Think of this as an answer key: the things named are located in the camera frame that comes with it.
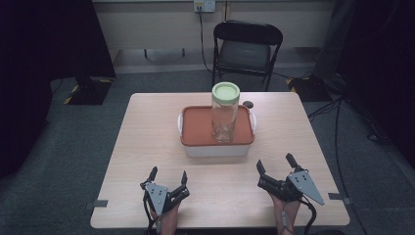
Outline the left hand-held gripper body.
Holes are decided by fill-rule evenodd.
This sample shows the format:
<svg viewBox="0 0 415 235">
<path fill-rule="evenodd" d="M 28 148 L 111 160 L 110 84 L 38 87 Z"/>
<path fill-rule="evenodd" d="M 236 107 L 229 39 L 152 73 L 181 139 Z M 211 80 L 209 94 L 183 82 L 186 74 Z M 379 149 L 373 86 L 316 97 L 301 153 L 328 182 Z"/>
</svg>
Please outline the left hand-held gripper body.
<svg viewBox="0 0 415 235">
<path fill-rule="evenodd" d="M 142 184 L 142 189 L 145 191 L 145 197 L 150 204 L 151 210 L 156 215 L 162 215 L 171 211 L 190 195 L 185 184 L 169 192 L 165 186 L 154 182 L 145 182 Z"/>
</svg>

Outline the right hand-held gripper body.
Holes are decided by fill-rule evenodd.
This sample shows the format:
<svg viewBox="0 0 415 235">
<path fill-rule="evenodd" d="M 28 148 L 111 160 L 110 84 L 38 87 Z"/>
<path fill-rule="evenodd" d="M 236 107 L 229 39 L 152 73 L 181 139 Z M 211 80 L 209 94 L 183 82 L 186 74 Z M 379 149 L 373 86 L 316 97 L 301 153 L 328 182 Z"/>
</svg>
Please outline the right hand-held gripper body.
<svg viewBox="0 0 415 235">
<path fill-rule="evenodd" d="M 307 170 L 290 173 L 285 180 L 276 180 L 260 171 L 257 186 L 284 202 L 299 201 L 307 196 L 321 206 L 325 204 Z"/>
</svg>

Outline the white container with orange lid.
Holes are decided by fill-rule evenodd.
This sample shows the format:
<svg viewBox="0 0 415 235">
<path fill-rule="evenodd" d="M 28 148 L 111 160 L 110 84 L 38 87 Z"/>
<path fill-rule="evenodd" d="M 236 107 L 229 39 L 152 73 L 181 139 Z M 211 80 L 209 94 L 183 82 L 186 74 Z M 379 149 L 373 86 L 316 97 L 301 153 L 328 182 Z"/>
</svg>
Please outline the white container with orange lid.
<svg viewBox="0 0 415 235">
<path fill-rule="evenodd" d="M 213 138 L 210 106 L 185 107 L 177 118 L 177 127 L 188 157 L 243 157 L 254 142 L 256 116 L 247 107 L 240 105 L 234 138 L 224 143 Z"/>
</svg>

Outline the glass jar with green lid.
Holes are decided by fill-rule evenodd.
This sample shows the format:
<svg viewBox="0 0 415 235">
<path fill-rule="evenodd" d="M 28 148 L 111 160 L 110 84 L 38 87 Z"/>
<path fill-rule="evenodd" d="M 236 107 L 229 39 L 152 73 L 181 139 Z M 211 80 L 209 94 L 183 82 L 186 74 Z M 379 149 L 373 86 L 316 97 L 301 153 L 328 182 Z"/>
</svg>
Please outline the glass jar with green lid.
<svg viewBox="0 0 415 235">
<path fill-rule="evenodd" d="M 233 139 L 240 100 L 240 88 L 232 82 L 219 82 L 211 90 L 211 125 L 217 142 Z"/>
</svg>

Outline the person's left hand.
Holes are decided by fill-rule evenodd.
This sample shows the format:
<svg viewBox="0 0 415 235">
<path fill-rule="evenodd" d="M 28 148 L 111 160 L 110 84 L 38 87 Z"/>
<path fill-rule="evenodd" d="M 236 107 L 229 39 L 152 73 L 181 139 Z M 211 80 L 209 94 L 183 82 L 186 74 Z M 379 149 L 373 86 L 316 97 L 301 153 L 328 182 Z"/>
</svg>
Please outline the person's left hand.
<svg viewBox="0 0 415 235">
<path fill-rule="evenodd" d="M 178 211 L 180 205 L 176 205 L 173 209 L 166 212 L 162 217 L 158 217 L 154 211 L 151 211 L 152 219 L 161 222 L 159 235 L 175 235 L 178 224 Z"/>
</svg>

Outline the person's right hand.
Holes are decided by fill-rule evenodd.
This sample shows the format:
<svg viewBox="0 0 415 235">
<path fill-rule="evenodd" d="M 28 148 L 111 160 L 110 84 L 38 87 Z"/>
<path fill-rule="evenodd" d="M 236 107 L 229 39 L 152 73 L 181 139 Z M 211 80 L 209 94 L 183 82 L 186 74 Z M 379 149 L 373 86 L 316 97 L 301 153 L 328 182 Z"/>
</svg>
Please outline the person's right hand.
<svg viewBox="0 0 415 235">
<path fill-rule="evenodd" d="M 295 221 L 300 209 L 300 202 L 285 202 L 271 195 L 273 213 L 278 235 L 295 235 Z"/>
</svg>

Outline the black stand base yellow stripes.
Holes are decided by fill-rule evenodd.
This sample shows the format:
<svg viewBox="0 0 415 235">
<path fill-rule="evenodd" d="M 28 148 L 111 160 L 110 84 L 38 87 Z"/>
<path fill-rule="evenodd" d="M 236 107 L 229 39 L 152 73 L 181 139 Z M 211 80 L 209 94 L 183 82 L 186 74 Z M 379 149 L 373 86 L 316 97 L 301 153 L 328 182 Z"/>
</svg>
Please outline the black stand base yellow stripes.
<svg viewBox="0 0 415 235">
<path fill-rule="evenodd" d="M 291 92 L 300 96 L 302 102 L 326 102 L 331 98 L 325 83 L 318 78 L 287 78 L 286 83 Z"/>
<path fill-rule="evenodd" d="M 113 84 L 112 79 L 91 79 L 86 85 L 76 84 L 64 101 L 65 105 L 100 106 Z"/>
</svg>

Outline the black folding chair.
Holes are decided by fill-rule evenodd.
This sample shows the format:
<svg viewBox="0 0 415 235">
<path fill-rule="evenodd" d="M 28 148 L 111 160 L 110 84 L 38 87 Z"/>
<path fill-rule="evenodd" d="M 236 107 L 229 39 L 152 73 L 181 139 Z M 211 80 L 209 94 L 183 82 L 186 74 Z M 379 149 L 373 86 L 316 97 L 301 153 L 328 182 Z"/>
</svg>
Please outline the black folding chair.
<svg viewBox="0 0 415 235">
<path fill-rule="evenodd" d="M 260 76 L 268 90 L 283 33 L 268 23 L 224 21 L 213 30 L 211 85 L 223 72 Z"/>
</svg>

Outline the dark curtain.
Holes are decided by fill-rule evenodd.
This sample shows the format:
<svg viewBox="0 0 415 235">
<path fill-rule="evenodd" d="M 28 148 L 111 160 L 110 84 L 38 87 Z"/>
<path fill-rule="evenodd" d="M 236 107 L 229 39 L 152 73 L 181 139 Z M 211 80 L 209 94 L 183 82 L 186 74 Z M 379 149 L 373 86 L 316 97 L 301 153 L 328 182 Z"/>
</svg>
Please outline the dark curtain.
<svg viewBox="0 0 415 235">
<path fill-rule="evenodd" d="M 356 0 L 338 70 L 415 168 L 415 0 Z"/>
<path fill-rule="evenodd" d="M 92 0 L 0 0 L 0 178 L 15 173 L 41 132 L 51 82 L 115 71 Z"/>
</svg>

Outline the grey table edge bracket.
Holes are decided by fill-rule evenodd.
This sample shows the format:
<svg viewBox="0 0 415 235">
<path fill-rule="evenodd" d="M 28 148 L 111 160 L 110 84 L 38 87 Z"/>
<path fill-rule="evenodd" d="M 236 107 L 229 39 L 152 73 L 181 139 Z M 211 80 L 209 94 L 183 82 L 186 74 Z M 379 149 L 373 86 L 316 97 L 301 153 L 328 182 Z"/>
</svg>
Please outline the grey table edge bracket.
<svg viewBox="0 0 415 235">
<path fill-rule="evenodd" d="M 93 210 L 94 208 L 105 208 L 108 205 L 108 200 L 96 200 L 94 202 L 86 203 L 85 208 L 87 210 Z"/>
<path fill-rule="evenodd" d="M 342 201 L 345 205 L 351 204 L 351 200 L 349 197 L 343 196 L 340 193 L 328 193 L 330 200 L 338 200 Z"/>
</svg>

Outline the white wall power outlet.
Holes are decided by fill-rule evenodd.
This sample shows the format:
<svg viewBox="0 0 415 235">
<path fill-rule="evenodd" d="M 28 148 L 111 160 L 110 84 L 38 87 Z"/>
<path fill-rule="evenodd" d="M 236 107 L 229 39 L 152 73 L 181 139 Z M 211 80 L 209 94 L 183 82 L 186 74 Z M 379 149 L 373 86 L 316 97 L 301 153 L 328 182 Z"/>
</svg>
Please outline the white wall power outlet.
<svg viewBox="0 0 415 235">
<path fill-rule="evenodd" d="M 196 13 L 214 13 L 216 10 L 215 0 L 194 0 L 194 11 Z"/>
</svg>

